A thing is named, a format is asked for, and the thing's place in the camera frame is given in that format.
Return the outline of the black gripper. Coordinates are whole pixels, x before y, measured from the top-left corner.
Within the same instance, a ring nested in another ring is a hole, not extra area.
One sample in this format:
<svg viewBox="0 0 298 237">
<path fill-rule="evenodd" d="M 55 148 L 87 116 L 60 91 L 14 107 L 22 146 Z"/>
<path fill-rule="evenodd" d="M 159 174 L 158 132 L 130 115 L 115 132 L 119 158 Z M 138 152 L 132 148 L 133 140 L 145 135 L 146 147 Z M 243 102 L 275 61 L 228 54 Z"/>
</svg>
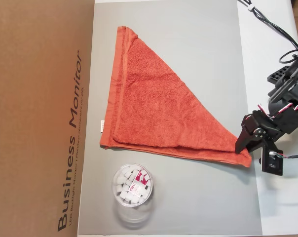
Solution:
<svg viewBox="0 0 298 237">
<path fill-rule="evenodd" d="M 244 116 L 241 126 L 242 131 L 235 143 L 236 154 L 240 154 L 245 148 L 248 152 L 253 152 L 262 147 L 263 139 L 277 141 L 283 135 L 273 120 L 260 110 Z"/>
</svg>

